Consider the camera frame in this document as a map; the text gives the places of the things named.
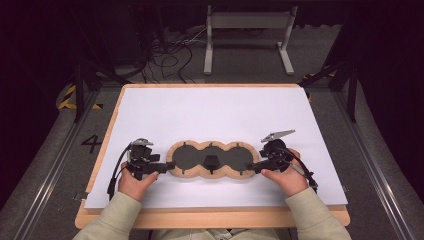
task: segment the wire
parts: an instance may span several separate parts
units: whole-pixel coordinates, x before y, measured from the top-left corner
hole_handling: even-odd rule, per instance
[[[174,64],[171,64],[171,65],[164,65],[165,60],[167,60],[168,58],[175,59],[175,63]],[[168,57],[165,57],[164,59],[162,59],[162,62],[161,62],[161,65],[160,65],[160,71],[162,72],[162,77],[163,78],[167,78],[169,76],[172,76],[173,74],[165,75],[164,72],[163,72],[163,69],[164,68],[167,68],[167,67],[176,66],[177,64],[178,64],[178,58],[176,58],[174,56],[168,56]]]
[[[148,79],[149,77],[147,77],[146,73],[144,72],[144,69],[141,71],[141,75],[143,75],[144,84],[147,84],[147,79]]]
[[[296,155],[294,155],[292,152],[290,152],[290,150],[284,149],[284,148],[277,148],[287,154],[289,154],[290,156],[292,156],[294,159],[296,159],[300,166],[302,167],[303,171],[304,171],[304,176],[305,178],[308,179],[309,182],[309,186],[312,187],[314,189],[315,192],[317,192],[318,190],[318,184],[317,182],[312,178],[312,175],[314,175],[313,172],[310,172],[308,170],[308,168],[306,167],[306,165],[302,162],[302,160],[300,160],[300,158],[298,158]]]
[[[128,168],[128,165],[125,166],[124,168],[121,168],[121,170],[119,170],[118,175],[116,175],[116,179],[118,179],[119,175],[121,175],[122,171],[124,171],[124,169]]]
[[[112,178],[110,179],[109,186],[107,188],[107,193],[109,194],[109,201],[112,200],[113,195],[115,194],[116,179],[118,178],[118,176],[116,176],[116,172],[118,171],[122,158],[124,157],[125,153],[130,150],[130,148],[131,144],[128,144],[128,146],[121,153],[121,156],[119,156],[118,162],[116,163],[115,169],[113,170]]]
[[[153,235],[153,230],[149,230],[149,236],[147,237],[147,240],[151,240]]]
[[[180,40],[180,41],[175,41],[175,42],[172,42],[172,43],[182,43],[182,44],[187,44],[187,43],[190,43],[190,42],[192,42],[192,41],[198,41],[198,42],[204,42],[204,41],[200,41],[200,40],[196,40],[196,38],[197,37],[199,37],[199,35],[201,35],[202,33],[204,33],[204,31],[206,30],[206,28],[204,28],[204,29],[202,29],[202,31],[200,31],[199,33],[197,33],[193,38],[191,38],[190,40]]]
[[[150,72],[152,73],[152,78],[154,81],[156,81],[157,83],[160,83],[156,78],[155,75],[153,74],[152,68],[150,67],[150,62],[147,63],[147,66],[149,67]]]
[[[185,76],[186,78],[190,79],[193,83],[196,83],[196,81],[194,81],[191,77],[185,75],[185,74],[181,74],[182,76]]]
[[[181,78],[181,80],[183,80],[185,83],[187,83],[185,80],[184,80],[184,78],[182,77],[182,74],[181,74],[181,71],[185,68],[185,66],[187,66],[190,62],[191,62],[191,59],[193,58],[193,52],[191,51],[191,49],[189,48],[189,47],[187,47],[186,45],[184,45],[187,49],[188,49],[188,51],[190,52],[190,58],[187,60],[187,62],[180,68],[180,69],[178,69],[178,76]]]

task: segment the metal rail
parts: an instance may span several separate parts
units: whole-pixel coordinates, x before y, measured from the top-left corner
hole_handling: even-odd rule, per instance
[[[333,92],[333,97],[337,103],[340,112],[343,113],[344,120],[347,122],[349,129],[355,139],[357,146],[359,147],[363,156],[362,162],[365,169],[370,176],[370,179],[374,185],[374,188],[380,198],[380,201],[386,210],[386,213],[393,225],[394,230],[399,239],[416,239],[415,235],[408,226],[403,216],[402,210],[383,175],[377,161],[368,152],[367,146],[365,145],[362,137],[361,130],[356,123],[350,121],[350,117],[346,111],[346,101],[340,92]]]
[[[90,107],[94,104],[97,96],[98,92],[90,92],[88,94],[88,100],[86,101],[84,108],[90,109]],[[59,180],[63,168],[66,165],[69,151],[88,115],[88,112],[89,111],[85,111],[80,120],[77,123],[74,123],[69,130],[68,136],[66,137],[65,142],[60,149],[52,168],[47,174],[46,179],[41,185],[40,190],[38,191],[34,202],[31,205],[31,208],[28,210],[25,219],[22,221],[22,224],[14,237],[15,240],[29,239],[38,219],[40,218],[41,213],[44,210],[44,207],[47,204],[47,201],[50,198],[51,193],[53,192],[54,187],[56,186],[57,181]]]

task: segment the hand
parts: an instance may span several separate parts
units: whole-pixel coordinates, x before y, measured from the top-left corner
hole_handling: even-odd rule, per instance
[[[289,151],[292,152],[296,157],[300,158],[300,154],[297,151],[293,149],[289,149]],[[293,159],[292,163],[300,167],[300,164],[296,159]],[[306,178],[298,173],[292,165],[290,165],[282,173],[274,172],[268,169],[262,169],[261,174],[277,183],[288,197],[291,197],[308,188]]]
[[[147,188],[158,179],[159,173],[154,172],[139,181],[131,174],[126,166],[127,162],[121,164],[122,177],[119,179],[118,191],[140,202]]]

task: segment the white platform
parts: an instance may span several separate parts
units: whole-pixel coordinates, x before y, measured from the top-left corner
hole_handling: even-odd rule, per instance
[[[86,209],[107,205],[106,191],[116,162],[123,149],[137,138],[153,142],[152,153],[161,154],[161,162],[165,162],[168,149],[182,140],[243,141],[259,152],[262,138],[290,129],[296,132],[283,141],[299,151],[309,170],[315,172],[323,202],[347,204],[303,88],[126,87],[121,97],[106,152],[103,159],[98,159],[103,163]],[[143,208],[285,206],[284,198],[277,185],[260,174],[248,180],[211,180],[180,179],[167,173],[148,189]]]

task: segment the wooden cutout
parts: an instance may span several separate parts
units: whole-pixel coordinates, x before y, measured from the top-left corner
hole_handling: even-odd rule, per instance
[[[232,148],[235,147],[242,147],[246,150],[248,150],[253,157],[253,163],[257,163],[259,162],[259,155],[256,152],[256,150],[250,145],[247,144],[245,142],[231,142],[228,144],[223,144],[221,142],[218,141],[208,141],[208,142],[203,142],[203,143],[197,143],[195,141],[192,140],[187,140],[187,141],[181,141],[178,142],[176,144],[174,144],[168,151],[167,155],[166,155],[166,161],[167,162],[171,162],[172,161],[172,156],[174,154],[174,152],[180,148],[183,147],[184,145],[186,146],[192,146],[194,148],[196,148],[197,150],[201,151],[209,146],[214,146],[214,147],[218,147],[220,149],[222,149],[223,151],[229,151]],[[175,167],[175,169],[173,170],[169,170],[169,172],[171,172],[172,175],[176,176],[176,177],[181,177],[181,178],[193,178],[193,177],[197,177],[197,176],[201,176],[204,178],[208,178],[208,179],[218,179],[218,178],[222,178],[222,177],[230,177],[233,179],[247,179],[252,177],[253,175],[255,175],[255,172],[252,170],[245,170],[242,172],[242,174],[240,175],[239,171],[233,170],[230,166],[222,166],[221,168],[213,171],[213,174],[210,173],[209,170],[205,169],[201,164],[197,164],[195,167],[191,168],[191,169],[187,169],[184,171],[179,167]]]

